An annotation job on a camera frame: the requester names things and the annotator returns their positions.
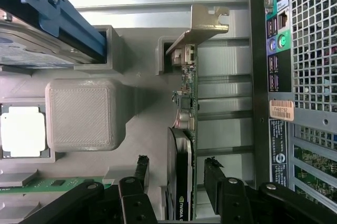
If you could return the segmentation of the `green RAM stick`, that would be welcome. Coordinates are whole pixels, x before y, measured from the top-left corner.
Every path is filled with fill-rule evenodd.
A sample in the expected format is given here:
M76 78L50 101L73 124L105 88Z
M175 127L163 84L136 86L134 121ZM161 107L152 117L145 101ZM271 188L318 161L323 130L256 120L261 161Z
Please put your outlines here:
M68 177L68 178L36 178L23 187L1 187L0 196L7 194L67 192L83 182L100 182L104 188L103 177Z

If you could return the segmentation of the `grey printed parts rack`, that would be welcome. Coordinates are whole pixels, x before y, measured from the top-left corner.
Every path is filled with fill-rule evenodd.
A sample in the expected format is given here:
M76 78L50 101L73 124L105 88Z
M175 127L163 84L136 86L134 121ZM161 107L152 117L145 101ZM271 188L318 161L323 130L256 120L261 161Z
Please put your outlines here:
M95 28L106 37L105 63L69 69L0 65L0 108L44 105L52 154L41 159L0 155L0 188L23 187L36 178L103 177L104 184L118 184L134 175L139 156L145 155L150 160L145 192L150 174L158 173L167 217L167 130L175 121L172 93L180 88L181 75L166 51L189 28ZM25 224L25 218L67 192L2 195L0 224Z

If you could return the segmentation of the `orange barcode sticker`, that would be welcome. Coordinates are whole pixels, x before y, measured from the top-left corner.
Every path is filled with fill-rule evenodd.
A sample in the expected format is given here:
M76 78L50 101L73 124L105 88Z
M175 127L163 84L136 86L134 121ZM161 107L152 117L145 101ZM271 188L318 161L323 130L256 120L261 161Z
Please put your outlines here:
M270 100L270 117L285 121L294 121L294 102L287 100Z

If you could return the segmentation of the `dark grey open PC case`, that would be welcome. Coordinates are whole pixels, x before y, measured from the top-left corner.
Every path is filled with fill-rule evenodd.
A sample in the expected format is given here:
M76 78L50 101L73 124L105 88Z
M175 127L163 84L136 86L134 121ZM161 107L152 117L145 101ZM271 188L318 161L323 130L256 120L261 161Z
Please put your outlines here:
M337 212L294 177L294 147L337 162L337 0L250 0L257 183L280 183ZM270 117L270 100L294 102L294 121Z

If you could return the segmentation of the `silver CPU chip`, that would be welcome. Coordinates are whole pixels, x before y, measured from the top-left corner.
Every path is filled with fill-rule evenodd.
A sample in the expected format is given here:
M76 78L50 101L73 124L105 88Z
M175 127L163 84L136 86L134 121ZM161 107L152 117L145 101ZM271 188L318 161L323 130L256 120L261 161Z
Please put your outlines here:
M3 159L50 158L46 112L42 104L2 104L0 147Z

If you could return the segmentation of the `hard disk in blue caddy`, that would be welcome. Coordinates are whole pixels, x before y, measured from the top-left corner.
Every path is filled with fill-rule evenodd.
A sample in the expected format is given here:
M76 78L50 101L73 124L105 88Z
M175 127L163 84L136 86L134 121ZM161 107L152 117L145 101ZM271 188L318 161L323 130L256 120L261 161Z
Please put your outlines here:
M102 64L106 52L106 37L68 0L0 0L0 65Z

